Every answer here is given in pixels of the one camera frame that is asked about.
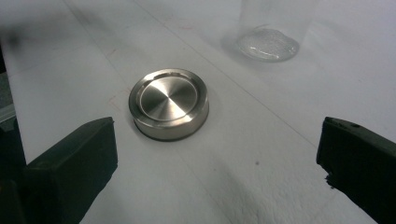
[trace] metal disc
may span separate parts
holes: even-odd
[[[145,135],[163,141],[197,131],[209,112],[205,83],[182,69],[163,69],[140,79],[131,91],[129,108]]]

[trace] dark foreground object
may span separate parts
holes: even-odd
[[[0,172],[0,223],[79,223],[117,163],[113,119],[82,125],[29,165]]]
[[[326,118],[317,163],[327,182],[378,223],[396,223],[396,144],[358,124]]]

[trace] white surface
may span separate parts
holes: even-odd
[[[230,42],[240,1],[0,1],[0,34],[28,161],[111,116],[119,168],[82,223],[374,223],[316,165],[325,116],[396,141],[396,4],[322,1],[299,54],[258,63]],[[129,91],[178,67],[206,83],[205,125],[147,139]]]

